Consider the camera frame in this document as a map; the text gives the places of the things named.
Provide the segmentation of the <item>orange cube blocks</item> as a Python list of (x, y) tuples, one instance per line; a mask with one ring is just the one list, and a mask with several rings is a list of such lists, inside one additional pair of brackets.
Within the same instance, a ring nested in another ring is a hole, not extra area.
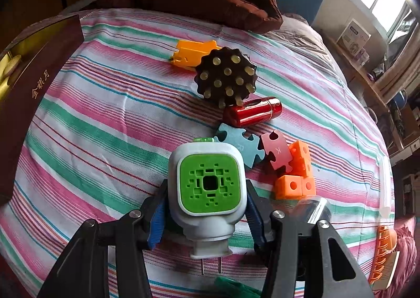
[(302, 199), (316, 195), (315, 178), (308, 144), (297, 140), (288, 146), (291, 170), (279, 177), (273, 187), (276, 200)]

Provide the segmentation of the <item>white green plug device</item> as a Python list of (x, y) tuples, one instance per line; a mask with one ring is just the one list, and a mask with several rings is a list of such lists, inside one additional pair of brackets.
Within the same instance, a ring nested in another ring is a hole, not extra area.
[(171, 217), (192, 242), (191, 258), (231, 255), (229, 239), (247, 205), (238, 149), (211, 137), (178, 146), (169, 158), (167, 190)]

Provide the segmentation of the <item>teal puzzle piece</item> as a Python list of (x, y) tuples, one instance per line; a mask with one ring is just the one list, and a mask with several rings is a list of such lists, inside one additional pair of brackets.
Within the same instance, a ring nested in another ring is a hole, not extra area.
[(243, 157), (244, 167), (252, 169), (255, 164), (262, 162), (266, 156), (263, 149), (260, 149), (260, 137), (254, 134), (245, 136), (243, 128), (231, 127), (225, 123), (219, 125), (214, 139), (218, 142), (225, 142), (238, 149)]

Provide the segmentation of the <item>red puzzle piece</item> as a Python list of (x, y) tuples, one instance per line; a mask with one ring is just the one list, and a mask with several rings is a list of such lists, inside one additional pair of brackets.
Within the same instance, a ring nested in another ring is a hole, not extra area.
[(290, 162), (293, 160), (293, 156), (282, 132), (274, 130), (262, 134), (261, 145), (272, 170), (277, 171), (284, 167), (286, 172), (292, 171)]

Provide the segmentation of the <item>red metal cylinder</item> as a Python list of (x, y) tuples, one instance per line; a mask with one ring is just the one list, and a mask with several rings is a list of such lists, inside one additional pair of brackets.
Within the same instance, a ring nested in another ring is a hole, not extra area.
[(246, 101), (242, 106), (229, 106), (224, 110), (222, 122), (232, 127), (248, 127), (278, 117), (283, 110), (276, 97)]

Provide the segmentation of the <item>brown studded massage ball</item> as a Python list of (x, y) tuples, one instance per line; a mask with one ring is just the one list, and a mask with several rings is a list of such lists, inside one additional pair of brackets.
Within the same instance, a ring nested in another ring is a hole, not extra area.
[(256, 92), (257, 65), (239, 49), (213, 49), (195, 71), (197, 93), (221, 109), (242, 106)]

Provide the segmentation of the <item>orange plastic clip toy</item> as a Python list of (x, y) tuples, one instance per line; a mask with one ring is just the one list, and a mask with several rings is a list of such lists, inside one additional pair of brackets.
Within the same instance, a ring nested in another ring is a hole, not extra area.
[(179, 40), (177, 50), (172, 54), (169, 61), (177, 67), (194, 71), (201, 63), (203, 56), (209, 55), (212, 50), (221, 49), (215, 40), (211, 41), (189, 41)]

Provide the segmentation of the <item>clear plastic cup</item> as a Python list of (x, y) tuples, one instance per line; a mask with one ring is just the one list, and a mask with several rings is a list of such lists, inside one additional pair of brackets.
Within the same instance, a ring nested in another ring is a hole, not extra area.
[(330, 202), (321, 196), (307, 196), (301, 199), (290, 214), (295, 237), (309, 237), (313, 229), (329, 233), (332, 230), (332, 208)]

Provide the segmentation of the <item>gold oval carved soap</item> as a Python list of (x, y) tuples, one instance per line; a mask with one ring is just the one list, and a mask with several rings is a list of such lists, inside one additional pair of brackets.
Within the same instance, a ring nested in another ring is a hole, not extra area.
[(20, 54), (15, 55), (13, 58), (11, 58), (8, 63), (6, 64), (4, 71), (3, 71), (3, 77), (7, 78), (9, 77), (19, 66), (21, 63), (22, 56)]

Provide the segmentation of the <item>striped bed sheet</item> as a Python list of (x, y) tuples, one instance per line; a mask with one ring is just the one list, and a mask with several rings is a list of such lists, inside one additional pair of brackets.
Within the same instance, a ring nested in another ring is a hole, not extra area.
[(260, 35), (138, 9), (80, 18), (84, 41), (50, 85), (26, 136), (11, 201), (1, 208), (1, 255), (31, 297), (86, 219), (118, 219), (167, 176), (179, 145), (215, 134), (222, 112), (170, 62), (179, 40), (239, 49), (257, 67), (255, 97), (282, 114), (250, 128), (306, 142), (315, 186), (364, 274), (372, 268), (388, 156), (379, 128), (308, 24), (285, 18)]

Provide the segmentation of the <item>orange comb package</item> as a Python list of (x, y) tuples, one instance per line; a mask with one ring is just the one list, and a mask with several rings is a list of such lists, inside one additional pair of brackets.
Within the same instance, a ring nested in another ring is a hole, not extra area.
[(379, 226), (374, 262), (369, 275), (369, 284), (373, 291), (382, 291), (391, 285), (399, 260), (399, 251), (396, 247), (396, 231), (388, 226)]

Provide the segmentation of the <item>wooden side shelf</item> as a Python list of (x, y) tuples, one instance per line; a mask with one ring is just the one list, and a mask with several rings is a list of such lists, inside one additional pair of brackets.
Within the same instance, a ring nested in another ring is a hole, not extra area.
[(325, 46), (336, 60), (342, 70), (349, 89), (363, 106), (371, 108), (377, 118), (383, 117), (384, 122), (392, 129), (395, 127), (389, 107), (385, 103), (383, 96), (367, 72), (362, 66), (358, 66), (356, 61), (341, 47), (337, 42), (323, 30), (320, 35)]

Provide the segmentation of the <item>white box on shelf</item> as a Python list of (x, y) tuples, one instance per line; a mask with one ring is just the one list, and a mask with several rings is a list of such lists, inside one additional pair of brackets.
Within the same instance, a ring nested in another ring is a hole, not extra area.
[(355, 19), (352, 19), (337, 39), (337, 44), (351, 56), (356, 56), (369, 41), (371, 34)]

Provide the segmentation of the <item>gold square tray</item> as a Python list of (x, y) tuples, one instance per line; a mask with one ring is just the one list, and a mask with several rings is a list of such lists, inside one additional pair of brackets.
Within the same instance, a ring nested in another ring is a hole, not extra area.
[[(1, 205), (13, 196), (23, 141), (41, 99), (83, 41), (79, 15), (59, 15), (27, 27), (1, 52)], [(18, 54), (21, 63), (4, 78)]]

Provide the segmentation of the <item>dark red pillow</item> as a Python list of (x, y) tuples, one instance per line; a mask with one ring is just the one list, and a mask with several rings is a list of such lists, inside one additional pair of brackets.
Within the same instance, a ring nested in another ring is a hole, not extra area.
[(176, 14), (258, 34), (283, 24), (276, 0), (98, 0), (98, 6)]

